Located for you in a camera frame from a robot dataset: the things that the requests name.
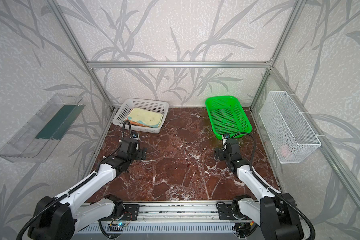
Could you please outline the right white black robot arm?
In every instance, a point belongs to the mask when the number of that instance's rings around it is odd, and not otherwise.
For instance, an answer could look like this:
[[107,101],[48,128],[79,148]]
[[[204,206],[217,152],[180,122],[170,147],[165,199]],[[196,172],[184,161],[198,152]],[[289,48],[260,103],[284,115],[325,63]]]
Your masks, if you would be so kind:
[[223,147],[215,149],[215,158],[225,161],[228,169],[243,182],[255,196],[237,197],[233,201],[233,214],[238,219],[248,217],[262,231],[266,240],[302,240],[304,230],[294,198],[269,185],[242,158],[239,141],[224,139]]

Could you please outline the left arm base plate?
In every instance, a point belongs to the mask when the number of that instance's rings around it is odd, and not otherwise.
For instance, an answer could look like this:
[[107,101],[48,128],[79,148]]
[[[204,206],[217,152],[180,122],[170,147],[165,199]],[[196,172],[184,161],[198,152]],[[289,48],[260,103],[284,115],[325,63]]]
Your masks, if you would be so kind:
[[140,205],[126,204],[115,207],[113,219],[118,221],[136,221],[138,219]]

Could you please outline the light blue towel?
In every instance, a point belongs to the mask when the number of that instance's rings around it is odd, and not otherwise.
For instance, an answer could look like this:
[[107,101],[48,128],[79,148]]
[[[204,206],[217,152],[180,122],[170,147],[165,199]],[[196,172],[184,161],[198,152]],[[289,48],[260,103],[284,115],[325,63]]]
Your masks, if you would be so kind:
[[144,125],[143,127],[158,128],[161,125],[163,118],[164,115],[161,113],[133,108],[126,116],[125,120],[140,121]]

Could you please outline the cream orange patterned towel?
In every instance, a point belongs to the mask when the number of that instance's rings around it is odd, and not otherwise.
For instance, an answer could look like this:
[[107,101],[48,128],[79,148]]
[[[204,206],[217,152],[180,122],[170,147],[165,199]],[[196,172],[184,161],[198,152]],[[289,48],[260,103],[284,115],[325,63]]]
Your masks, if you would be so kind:
[[140,121],[133,121],[133,120],[129,120],[129,119],[127,119],[127,121],[129,121],[130,124],[134,125],[134,126],[141,126],[141,127],[144,126]]

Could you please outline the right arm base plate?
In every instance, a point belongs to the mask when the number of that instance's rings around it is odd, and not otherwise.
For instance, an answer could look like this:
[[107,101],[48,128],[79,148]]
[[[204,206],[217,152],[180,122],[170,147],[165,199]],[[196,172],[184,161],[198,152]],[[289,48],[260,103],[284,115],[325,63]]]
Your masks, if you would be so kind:
[[224,202],[217,202],[216,208],[218,210],[219,220],[229,220],[229,221],[235,221],[235,220],[243,220],[243,216],[235,215],[234,208],[232,207],[232,204],[227,204]]

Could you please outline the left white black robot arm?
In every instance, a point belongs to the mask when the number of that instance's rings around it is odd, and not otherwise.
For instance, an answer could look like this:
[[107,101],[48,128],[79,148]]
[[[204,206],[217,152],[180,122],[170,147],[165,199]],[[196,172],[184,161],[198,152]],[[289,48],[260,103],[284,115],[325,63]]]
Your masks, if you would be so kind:
[[116,196],[108,195],[89,206],[82,205],[104,185],[126,172],[133,161],[144,160],[146,156],[147,150],[140,148],[137,133],[121,140],[116,154],[105,157],[90,175],[53,198],[42,198],[17,239],[27,234],[32,240],[70,240],[93,222],[122,218],[126,210],[123,200]]

